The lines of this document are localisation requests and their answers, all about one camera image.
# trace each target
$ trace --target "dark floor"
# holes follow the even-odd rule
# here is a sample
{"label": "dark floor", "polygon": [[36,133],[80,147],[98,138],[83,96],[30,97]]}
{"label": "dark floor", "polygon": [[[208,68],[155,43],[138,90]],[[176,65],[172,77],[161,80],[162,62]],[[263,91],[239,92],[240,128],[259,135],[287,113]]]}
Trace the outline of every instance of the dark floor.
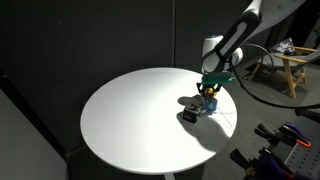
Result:
{"label": "dark floor", "polygon": [[[261,93],[257,94],[265,96],[265,99],[274,100],[276,103],[293,106],[305,105],[319,102],[320,82],[318,81],[318,71],[319,65],[313,65],[307,69],[309,83],[297,87],[297,100],[292,100],[285,91],[279,91],[277,88],[270,88],[261,82],[255,82],[258,79],[254,79],[254,82],[248,82],[248,85],[255,83],[251,85],[252,88],[259,88]],[[257,158],[259,156],[258,151],[263,147],[268,147],[268,143],[254,133],[255,127],[259,123],[263,123],[268,129],[277,129],[282,123],[292,122],[296,118],[294,110],[275,108],[259,103],[246,94],[236,82],[226,84],[224,88],[233,97],[238,112],[237,127],[232,138],[224,151],[219,152],[203,165],[176,173],[175,178],[177,180],[243,179],[245,172],[229,158],[230,153],[238,148],[247,159]],[[99,160],[86,147],[73,153],[68,162],[70,180],[164,179],[164,176],[137,175],[113,168]]]}

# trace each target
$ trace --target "gray wall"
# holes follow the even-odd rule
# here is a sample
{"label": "gray wall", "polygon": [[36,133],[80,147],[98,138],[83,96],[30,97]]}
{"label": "gray wall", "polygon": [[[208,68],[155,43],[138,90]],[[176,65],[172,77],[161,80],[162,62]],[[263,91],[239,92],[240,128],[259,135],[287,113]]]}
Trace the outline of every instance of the gray wall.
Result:
{"label": "gray wall", "polygon": [[0,90],[1,180],[66,180],[67,164]]}
{"label": "gray wall", "polygon": [[[148,67],[200,72],[204,38],[224,34],[249,5],[239,0],[6,2],[0,69],[67,152],[84,143],[81,109],[97,88]],[[263,45],[267,35],[256,42]]]}

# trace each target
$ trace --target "blue object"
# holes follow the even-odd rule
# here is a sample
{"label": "blue object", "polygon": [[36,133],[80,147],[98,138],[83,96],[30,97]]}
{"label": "blue object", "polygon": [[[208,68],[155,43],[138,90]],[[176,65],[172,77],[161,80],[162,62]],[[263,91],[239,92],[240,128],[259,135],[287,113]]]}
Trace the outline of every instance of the blue object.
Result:
{"label": "blue object", "polygon": [[214,112],[217,109],[218,100],[205,100],[203,103],[203,109],[207,112]]}

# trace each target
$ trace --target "black backdrop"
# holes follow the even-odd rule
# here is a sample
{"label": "black backdrop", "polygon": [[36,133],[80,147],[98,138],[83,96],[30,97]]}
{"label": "black backdrop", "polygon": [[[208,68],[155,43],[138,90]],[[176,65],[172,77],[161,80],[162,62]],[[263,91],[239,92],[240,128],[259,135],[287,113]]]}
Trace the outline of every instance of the black backdrop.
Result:
{"label": "black backdrop", "polygon": [[[248,4],[2,1],[0,69],[69,152],[84,143],[81,110],[95,90],[121,74],[148,67],[200,72],[204,38],[223,34]],[[268,31],[254,39],[263,45],[267,36]]]}

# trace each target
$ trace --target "wooden chair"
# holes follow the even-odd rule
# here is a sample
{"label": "wooden chair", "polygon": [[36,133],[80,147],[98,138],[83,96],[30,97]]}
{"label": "wooden chair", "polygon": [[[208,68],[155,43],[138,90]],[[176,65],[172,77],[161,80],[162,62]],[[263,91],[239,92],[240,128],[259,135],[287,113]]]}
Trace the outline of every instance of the wooden chair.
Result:
{"label": "wooden chair", "polygon": [[270,59],[267,55],[258,60],[258,63],[250,75],[251,80],[260,70],[269,70],[271,73],[281,70],[285,72],[285,79],[288,82],[290,96],[296,99],[295,87],[300,83],[307,83],[307,76],[304,66],[320,59],[320,51],[310,48],[290,46],[295,49],[296,56],[272,54]]}

